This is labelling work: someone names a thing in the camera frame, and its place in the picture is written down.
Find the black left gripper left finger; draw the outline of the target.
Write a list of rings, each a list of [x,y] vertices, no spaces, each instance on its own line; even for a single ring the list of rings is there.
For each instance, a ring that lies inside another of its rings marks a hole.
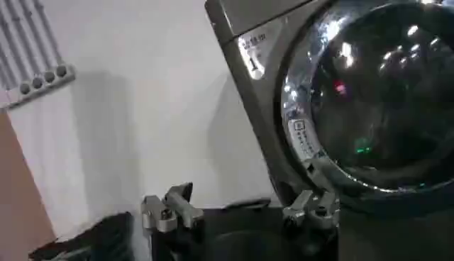
[[[144,196],[141,219],[144,231],[170,233],[183,227],[197,229],[204,222],[204,211],[191,205],[193,183],[186,182],[169,188],[162,197]]]

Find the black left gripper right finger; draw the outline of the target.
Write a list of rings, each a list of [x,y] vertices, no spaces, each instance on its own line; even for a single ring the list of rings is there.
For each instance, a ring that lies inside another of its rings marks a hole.
[[[283,208],[284,221],[295,227],[301,227],[308,221],[311,226],[323,231],[337,228],[340,202],[332,184],[314,160],[306,160],[303,166],[316,189],[302,190],[289,206]]]

